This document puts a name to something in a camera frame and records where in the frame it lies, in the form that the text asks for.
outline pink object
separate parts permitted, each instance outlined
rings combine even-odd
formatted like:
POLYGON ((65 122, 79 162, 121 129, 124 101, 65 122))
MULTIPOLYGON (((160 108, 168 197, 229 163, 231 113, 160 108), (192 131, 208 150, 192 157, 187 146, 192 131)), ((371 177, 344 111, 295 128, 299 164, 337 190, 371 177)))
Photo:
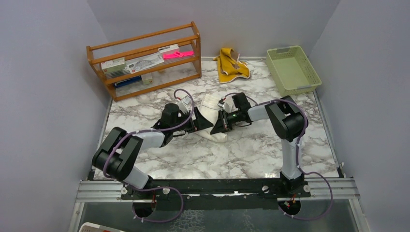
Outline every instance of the pink object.
POLYGON ((164 54, 163 58, 164 59, 173 59, 173 58, 178 58, 178 57, 174 54, 164 54))
POLYGON ((178 56, 178 57, 183 57, 184 55, 180 52, 174 52, 174 55, 178 56))
POLYGON ((162 57, 164 59, 174 59, 174 58, 181 58, 181 57, 187 57, 187 56, 193 56, 195 53, 193 51, 189 52, 175 52, 173 54, 164 54, 162 57))
POLYGON ((187 56, 193 56, 193 55, 194 55, 194 52, 193 52, 193 51, 183 52, 182 54, 183 54, 185 57, 187 57, 187 56))

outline white box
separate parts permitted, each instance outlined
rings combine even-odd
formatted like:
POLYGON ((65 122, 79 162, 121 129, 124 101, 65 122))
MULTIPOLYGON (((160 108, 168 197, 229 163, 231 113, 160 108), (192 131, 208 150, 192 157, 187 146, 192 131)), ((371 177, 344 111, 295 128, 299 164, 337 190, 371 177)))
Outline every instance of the white box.
POLYGON ((125 68, 125 59, 124 57, 105 61, 101 63, 101 69, 104 73, 111 73, 115 71, 119 71, 125 68))
POLYGON ((177 44, 173 44, 168 47, 158 48, 158 52, 161 54, 161 56, 163 56, 164 54, 173 54, 175 52, 179 52, 179 47, 177 44))
POLYGON ((141 75, 141 79, 144 85, 152 84, 152 74, 151 73, 141 75))
POLYGON ((110 232, 124 232, 120 231, 118 229, 102 226, 102 225, 97 225, 94 223, 86 222, 84 223, 79 232, 104 232, 104 231, 110 231, 110 232))

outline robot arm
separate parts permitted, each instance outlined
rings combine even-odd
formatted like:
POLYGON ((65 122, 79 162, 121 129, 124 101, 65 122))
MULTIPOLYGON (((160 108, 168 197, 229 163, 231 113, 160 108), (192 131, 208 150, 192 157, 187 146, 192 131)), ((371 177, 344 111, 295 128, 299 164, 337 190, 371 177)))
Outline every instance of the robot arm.
MULTIPOLYGON (((181 122, 190 116, 190 112, 186 110, 184 105, 166 104, 161 119, 152 127, 153 131, 137 133, 127 138, 121 144, 120 148, 122 148, 122 152, 120 154, 116 152, 112 157, 108 165, 107 173, 118 181, 143 189, 146 188, 151 177, 134 167, 139 150, 165 146, 172 140, 174 132, 177 131, 192 133, 213 126, 211 134, 214 134, 232 130, 237 122, 252 124, 252 122, 258 120, 270 119, 276 134, 282 142, 283 166, 281 178, 284 179, 289 192, 300 187, 300 185, 304 183, 304 177, 296 164, 296 148, 300 148, 300 146, 296 146, 295 138, 302 133, 304 119, 298 108, 282 101, 251 107, 244 93, 233 95, 232 98, 237 110, 227 113, 221 109, 215 126, 206 120, 200 114, 198 108, 195 107, 193 112, 195 120, 191 118, 180 127, 173 130, 161 131, 172 128, 175 125, 180 125, 181 122)), ((294 103, 290 96, 286 96, 282 99, 294 103)), ((114 146, 126 134, 127 132, 125 130, 114 128, 94 155, 92 164, 102 170, 114 146)))

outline wooden shelf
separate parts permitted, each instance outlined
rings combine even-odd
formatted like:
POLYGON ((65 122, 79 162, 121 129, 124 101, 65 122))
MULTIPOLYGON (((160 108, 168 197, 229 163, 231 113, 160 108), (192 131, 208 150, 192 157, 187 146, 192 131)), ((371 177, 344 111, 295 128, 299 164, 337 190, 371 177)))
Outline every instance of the wooden shelf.
POLYGON ((126 99, 129 97, 137 96, 139 94, 154 91, 159 88, 164 88, 164 87, 168 87, 171 85, 179 84, 179 83, 189 81, 195 78, 201 78, 202 76, 201 37, 198 31, 198 28, 196 27, 194 22, 191 22, 190 24, 182 25, 179 27, 175 27, 175 28, 161 30, 161 31, 157 31, 157 32, 153 32, 153 33, 149 33, 145 35, 140 35, 140 36, 124 39, 124 40, 119 40, 115 42, 105 43, 105 44, 101 44, 98 46, 93 46, 93 47, 87 46, 87 58, 88 58, 88 63, 92 67, 93 71, 96 73, 98 78, 104 83, 107 91, 110 93, 111 97, 115 101, 119 101, 119 100, 126 99), (129 42, 133 42, 136 40, 149 38, 149 37, 157 36, 161 34, 166 34, 169 32, 186 29, 186 28, 192 29, 192 32, 193 32, 192 36, 187 36, 187 37, 183 37, 183 38, 179 38, 179 39, 175 39, 175 40, 171 40, 171 41, 167 41, 163 43, 158 43, 158 44, 154 44, 151 46, 134 49, 131 51, 121 52, 121 53, 113 54, 113 55, 102 57, 102 58, 94 58, 93 51, 98 50, 98 49, 103 49, 103 48, 107 48, 107 47, 111 47, 111 46, 115 46, 119 44, 129 43, 129 42), (157 53, 158 48, 170 46, 173 44, 178 44, 179 47, 190 46, 192 50, 194 51, 194 56, 166 60, 165 62, 158 64, 156 66, 153 66, 151 68, 148 68, 148 69, 136 72, 136 73, 130 73, 130 74, 122 75, 122 76, 117 76, 114 78, 109 78, 109 77, 107 78, 107 76, 101 71, 101 67, 100 67, 101 62, 110 61, 110 60, 122 58, 122 57, 124 57, 125 60, 143 57, 143 56, 157 53), (188 77, 174 76, 172 78, 164 78, 163 75, 154 74, 154 72, 157 73, 156 71, 167 70, 170 68, 175 70, 175 67, 182 66, 184 64, 190 64, 190 63, 192 63, 193 70, 196 73, 191 73, 192 75, 188 77), (153 84, 136 87, 138 86, 138 83, 134 83, 134 84, 131 84, 130 87, 125 86, 125 87, 121 87, 118 89, 114 88, 114 83, 116 82, 131 79, 133 77, 140 76, 140 75, 147 74, 147 73, 153 73, 153 84), (124 88, 126 87, 128 87, 127 94, 119 96, 118 93, 123 92, 120 89, 123 88, 124 90, 124 88))

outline screw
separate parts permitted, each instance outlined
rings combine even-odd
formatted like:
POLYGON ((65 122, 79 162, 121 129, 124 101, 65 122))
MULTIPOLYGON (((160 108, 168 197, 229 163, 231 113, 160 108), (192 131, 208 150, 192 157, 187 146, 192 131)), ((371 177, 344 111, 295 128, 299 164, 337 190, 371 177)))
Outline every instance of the screw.
POLYGON ((165 194, 165 195, 167 195, 169 192, 170 192, 169 188, 162 189, 162 193, 165 194))
POLYGON ((122 195, 125 195, 125 194, 127 194, 128 190, 125 187, 122 187, 120 192, 121 192, 122 195))
POLYGON ((262 187, 262 191, 264 192, 264 193, 268 193, 269 192, 269 187, 268 186, 263 186, 262 187))
POLYGON ((310 192, 310 186, 309 186, 309 185, 303 186, 303 190, 304 190, 305 192, 310 192))

